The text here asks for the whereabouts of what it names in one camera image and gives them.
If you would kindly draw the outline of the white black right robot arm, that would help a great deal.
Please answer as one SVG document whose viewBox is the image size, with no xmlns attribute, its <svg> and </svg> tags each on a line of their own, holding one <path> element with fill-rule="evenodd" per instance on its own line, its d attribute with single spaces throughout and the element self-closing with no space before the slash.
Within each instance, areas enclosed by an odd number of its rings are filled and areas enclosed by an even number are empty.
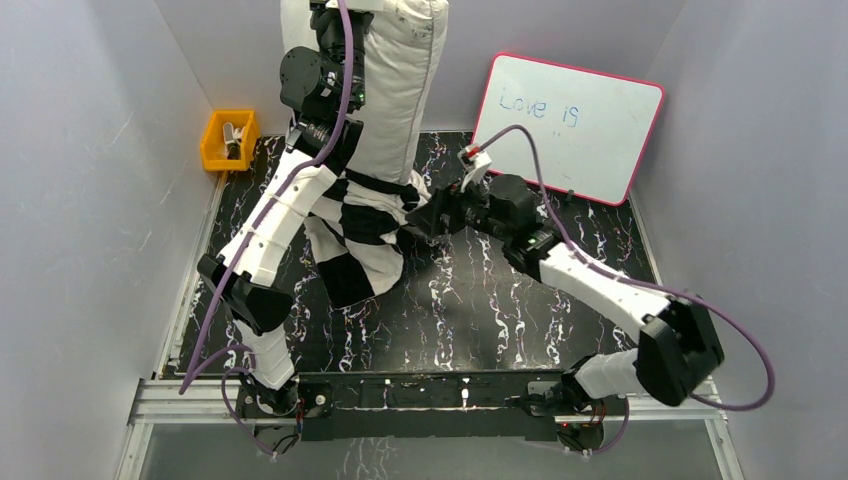
<svg viewBox="0 0 848 480">
<path fill-rule="evenodd" d="M 678 406 L 725 359 L 705 307 L 633 286 L 627 275 L 569 245 L 539 214 L 535 195 L 518 176 L 499 175 L 486 187 L 438 189 L 406 220 L 429 238 L 472 228 L 500 240 L 514 270 L 571 295 L 635 342 L 626 351 L 581 358 L 547 387 L 529 383 L 524 394 L 506 399 L 508 407 L 537 417 L 587 414 L 603 399 L 627 394 Z"/>
</svg>

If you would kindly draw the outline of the white pillow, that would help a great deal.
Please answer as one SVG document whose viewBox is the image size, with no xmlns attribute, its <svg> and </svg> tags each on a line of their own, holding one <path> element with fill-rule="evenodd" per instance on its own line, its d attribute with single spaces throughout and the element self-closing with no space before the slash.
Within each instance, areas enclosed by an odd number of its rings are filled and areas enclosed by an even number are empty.
<svg viewBox="0 0 848 480">
<path fill-rule="evenodd" d="M 364 129 L 347 164 L 374 190 L 419 185 L 413 170 L 425 104 L 445 44 L 447 1 L 386 1 L 365 36 Z"/>
</svg>

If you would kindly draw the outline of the black white checkered pillowcase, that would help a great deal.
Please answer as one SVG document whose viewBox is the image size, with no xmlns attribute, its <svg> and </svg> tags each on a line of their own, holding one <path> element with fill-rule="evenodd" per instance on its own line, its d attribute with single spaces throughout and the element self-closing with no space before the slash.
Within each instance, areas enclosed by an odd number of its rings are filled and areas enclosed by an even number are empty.
<svg viewBox="0 0 848 480">
<path fill-rule="evenodd" d="M 406 215 L 430 198 L 416 171 L 392 183 L 350 169 L 319 197 L 304 228 L 333 308 L 375 298 L 398 283 L 405 264 L 398 233 Z"/>
</svg>

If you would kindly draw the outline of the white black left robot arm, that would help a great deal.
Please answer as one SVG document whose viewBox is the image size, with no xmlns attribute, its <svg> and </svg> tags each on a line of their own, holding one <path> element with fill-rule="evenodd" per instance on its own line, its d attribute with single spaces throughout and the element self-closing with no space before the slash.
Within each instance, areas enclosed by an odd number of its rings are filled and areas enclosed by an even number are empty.
<svg viewBox="0 0 848 480">
<path fill-rule="evenodd" d="M 277 269 L 316 201 L 339 179 L 355 153 L 365 105 L 365 37 L 381 1 L 308 1 L 316 44 L 293 46 L 283 57 L 280 101 L 295 125 L 273 179 L 230 243 L 204 255 L 197 271 L 213 297 L 201 326 L 205 340 L 224 306 L 249 360 L 239 380 L 264 413 L 286 416 L 299 404 L 284 322 L 293 299 L 274 287 Z"/>
</svg>

